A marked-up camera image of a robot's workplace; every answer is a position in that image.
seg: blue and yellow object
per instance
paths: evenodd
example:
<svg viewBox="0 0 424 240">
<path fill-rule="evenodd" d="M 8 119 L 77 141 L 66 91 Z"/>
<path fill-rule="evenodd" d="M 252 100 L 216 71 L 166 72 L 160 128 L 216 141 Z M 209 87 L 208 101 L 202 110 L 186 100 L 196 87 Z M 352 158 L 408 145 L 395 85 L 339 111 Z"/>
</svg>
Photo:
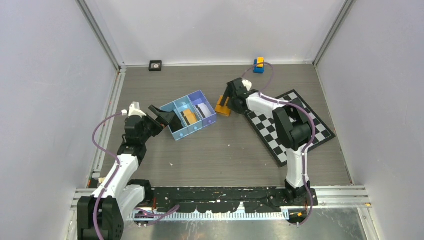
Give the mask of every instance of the blue and yellow object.
<svg viewBox="0 0 424 240">
<path fill-rule="evenodd" d="M 253 72 L 255 74 L 263 74 L 264 73 L 265 66 L 263 64 L 260 64 L 260 63 L 263 63 L 263 62 L 264 62 L 264 58 L 263 57 L 258 57 L 257 59 L 254 60 L 254 62 L 253 62 L 254 65 L 256 65 L 256 64 L 259 63 L 258 65 L 256 65 L 253 68 Z"/>
</svg>

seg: white wall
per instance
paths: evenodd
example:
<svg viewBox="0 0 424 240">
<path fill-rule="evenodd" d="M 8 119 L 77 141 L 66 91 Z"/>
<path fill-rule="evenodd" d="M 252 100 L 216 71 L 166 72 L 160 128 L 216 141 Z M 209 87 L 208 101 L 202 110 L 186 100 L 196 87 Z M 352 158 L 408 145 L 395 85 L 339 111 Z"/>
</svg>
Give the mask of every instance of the white wall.
<svg viewBox="0 0 424 240">
<path fill-rule="evenodd" d="M 250 63 L 259 56 L 281 64 L 313 61 L 344 1 L 90 0 L 87 4 L 126 65 L 146 65 L 150 60 Z"/>
<path fill-rule="evenodd" d="M 424 234 L 424 1 L 357 1 L 318 65 L 352 177 L 383 239 Z"/>
<path fill-rule="evenodd" d="M 0 23 L 0 239 L 62 239 L 116 72 L 73 0 L 1 0 Z"/>
</svg>

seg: black and white checkerboard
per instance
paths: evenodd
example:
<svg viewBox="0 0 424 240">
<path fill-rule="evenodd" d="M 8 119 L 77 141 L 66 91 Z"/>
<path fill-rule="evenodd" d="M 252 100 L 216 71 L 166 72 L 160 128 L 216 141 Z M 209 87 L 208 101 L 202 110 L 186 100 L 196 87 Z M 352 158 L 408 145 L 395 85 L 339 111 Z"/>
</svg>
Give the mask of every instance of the black and white checkerboard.
<svg viewBox="0 0 424 240">
<path fill-rule="evenodd" d="M 309 152 L 336 137 L 336 135 L 328 128 L 328 126 L 295 90 L 286 92 L 283 95 L 276 97 L 276 99 L 286 100 L 289 102 L 291 102 L 293 99 L 300 99 L 304 109 L 312 117 L 313 123 L 315 124 L 316 134 L 312 146 L 308 150 Z M 274 120 L 254 111 L 247 111 L 245 116 L 262 142 L 265 144 L 266 148 L 272 154 L 277 164 L 280 167 L 285 166 L 287 164 L 286 148 L 281 144 L 277 137 Z"/>
</svg>

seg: purple storage bin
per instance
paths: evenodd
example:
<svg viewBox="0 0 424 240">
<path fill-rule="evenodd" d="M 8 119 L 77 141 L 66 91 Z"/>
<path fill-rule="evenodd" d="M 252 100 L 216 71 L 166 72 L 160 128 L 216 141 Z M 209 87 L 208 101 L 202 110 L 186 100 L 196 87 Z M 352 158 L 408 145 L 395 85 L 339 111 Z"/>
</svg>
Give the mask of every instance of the purple storage bin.
<svg viewBox="0 0 424 240">
<path fill-rule="evenodd" d="M 217 114 L 214 108 L 208 102 L 201 90 L 189 94 L 188 98 L 193 104 L 198 115 L 201 117 L 204 128 L 217 121 Z"/>
</svg>

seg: wood grain surface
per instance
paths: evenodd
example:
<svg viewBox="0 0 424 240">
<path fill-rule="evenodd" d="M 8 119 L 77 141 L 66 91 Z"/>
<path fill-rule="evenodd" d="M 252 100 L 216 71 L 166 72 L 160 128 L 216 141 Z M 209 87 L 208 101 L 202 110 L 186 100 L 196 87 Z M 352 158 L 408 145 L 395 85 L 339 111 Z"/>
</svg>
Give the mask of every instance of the wood grain surface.
<svg viewBox="0 0 424 240">
<path fill-rule="evenodd" d="M 146 67 L 128 68 L 118 103 L 118 111 L 140 102 L 143 111 L 154 116 L 150 105 L 161 107 L 187 94 L 202 90 L 215 107 L 226 83 L 248 68 L 236 66 L 173 66 L 161 72 Z M 312 65 L 276 65 L 275 78 L 264 93 L 277 97 L 296 89 L 311 108 L 334 129 L 317 73 Z M 271 76 L 248 73 L 245 78 L 261 89 Z M 124 133 L 124 117 L 115 119 L 108 149 L 116 152 Z M 147 154 L 133 179 L 150 180 L 155 187 L 283 186 L 287 166 L 277 167 L 271 154 L 243 115 L 219 115 L 217 122 L 179 141 L 168 129 L 148 140 Z M 114 163 L 107 156 L 102 177 Z M 349 185 L 337 138 L 308 154 L 308 174 L 313 186 Z"/>
</svg>

